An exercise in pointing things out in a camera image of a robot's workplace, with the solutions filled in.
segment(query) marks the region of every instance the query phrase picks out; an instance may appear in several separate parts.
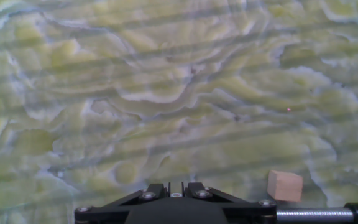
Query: black mount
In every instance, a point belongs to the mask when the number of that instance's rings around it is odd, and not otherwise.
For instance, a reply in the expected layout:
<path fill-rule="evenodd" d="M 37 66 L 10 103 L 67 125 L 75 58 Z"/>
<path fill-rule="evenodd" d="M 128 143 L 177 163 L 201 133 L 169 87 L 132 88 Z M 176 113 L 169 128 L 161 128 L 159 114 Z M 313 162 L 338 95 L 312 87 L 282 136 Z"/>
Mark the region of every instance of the black mount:
<path fill-rule="evenodd" d="M 276 203 L 249 203 L 200 182 L 171 195 L 163 184 L 150 184 L 103 207 L 75 210 L 76 224 L 271 224 Z"/>

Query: marble texture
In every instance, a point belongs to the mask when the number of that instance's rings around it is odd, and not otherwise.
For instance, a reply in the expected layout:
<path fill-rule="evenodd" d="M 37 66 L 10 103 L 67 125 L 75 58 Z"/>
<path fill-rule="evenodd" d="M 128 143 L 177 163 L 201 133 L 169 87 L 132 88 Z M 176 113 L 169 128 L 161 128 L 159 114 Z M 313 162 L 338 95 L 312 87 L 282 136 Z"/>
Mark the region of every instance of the marble texture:
<path fill-rule="evenodd" d="M 358 202 L 358 0 L 0 0 L 0 223 L 271 169 Z"/>

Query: bolt head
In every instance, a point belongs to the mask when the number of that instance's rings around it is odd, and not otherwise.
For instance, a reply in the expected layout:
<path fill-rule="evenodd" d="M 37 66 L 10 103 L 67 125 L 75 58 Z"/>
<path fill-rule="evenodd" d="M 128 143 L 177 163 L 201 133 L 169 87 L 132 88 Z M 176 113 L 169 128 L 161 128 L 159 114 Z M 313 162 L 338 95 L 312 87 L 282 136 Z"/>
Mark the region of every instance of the bolt head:
<path fill-rule="evenodd" d="M 259 201 L 259 205 L 263 206 L 263 207 L 269 207 L 269 206 L 274 206 L 276 205 L 276 203 L 272 200 L 260 200 Z"/>
<path fill-rule="evenodd" d="M 181 193 L 172 193 L 171 197 L 182 197 Z"/>
<path fill-rule="evenodd" d="M 91 207 L 81 207 L 81 208 L 77 208 L 77 211 L 79 212 L 87 212 L 91 210 Z"/>
<path fill-rule="evenodd" d="M 206 190 L 199 190 L 196 192 L 196 195 L 199 197 L 207 197 L 210 195 L 210 193 Z"/>
<path fill-rule="evenodd" d="M 146 198 L 146 199 L 152 199 L 152 198 L 155 197 L 155 193 L 153 193 L 153 192 L 144 192 L 144 193 L 142 194 L 142 197 L 143 197 L 143 198 Z"/>

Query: small wooden cube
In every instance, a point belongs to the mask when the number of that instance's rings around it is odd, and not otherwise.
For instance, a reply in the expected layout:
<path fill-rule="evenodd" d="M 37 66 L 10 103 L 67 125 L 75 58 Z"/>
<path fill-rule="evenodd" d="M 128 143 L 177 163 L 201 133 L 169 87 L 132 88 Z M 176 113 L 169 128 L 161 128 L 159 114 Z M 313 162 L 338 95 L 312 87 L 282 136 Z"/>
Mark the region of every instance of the small wooden cube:
<path fill-rule="evenodd" d="M 267 192 L 275 200 L 300 202 L 303 178 L 299 175 L 271 170 L 268 174 Z"/>

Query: metal rod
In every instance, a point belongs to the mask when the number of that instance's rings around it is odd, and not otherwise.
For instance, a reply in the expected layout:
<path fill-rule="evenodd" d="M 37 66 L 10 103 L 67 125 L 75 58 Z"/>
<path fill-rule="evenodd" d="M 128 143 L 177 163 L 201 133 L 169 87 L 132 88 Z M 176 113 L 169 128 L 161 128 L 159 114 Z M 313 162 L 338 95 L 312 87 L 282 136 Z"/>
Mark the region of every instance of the metal rod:
<path fill-rule="evenodd" d="M 277 210 L 277 220 L 282 222 L 353 222 L 348 208 L 299 208 Z"/>

